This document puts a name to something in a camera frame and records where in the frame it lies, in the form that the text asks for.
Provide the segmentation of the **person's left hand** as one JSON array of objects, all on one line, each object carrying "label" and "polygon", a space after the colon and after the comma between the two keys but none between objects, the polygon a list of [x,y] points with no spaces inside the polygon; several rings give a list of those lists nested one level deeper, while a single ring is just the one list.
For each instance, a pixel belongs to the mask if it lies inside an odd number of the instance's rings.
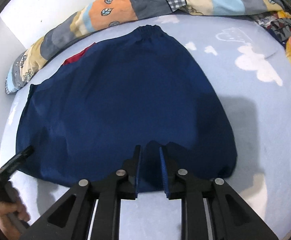
[{"label": "person's left hand", "polygon": [[0,229],[9,240],[18,240],[21,236],[19,230],[12,224],[8,217],[10,213],[17,213],[18,220],[29,222],[31,217],[28,213],[27,207],[20,198],[18,189],[12,187],[13,195],[16,197],[16,202],[2,202],[0,201]]}]

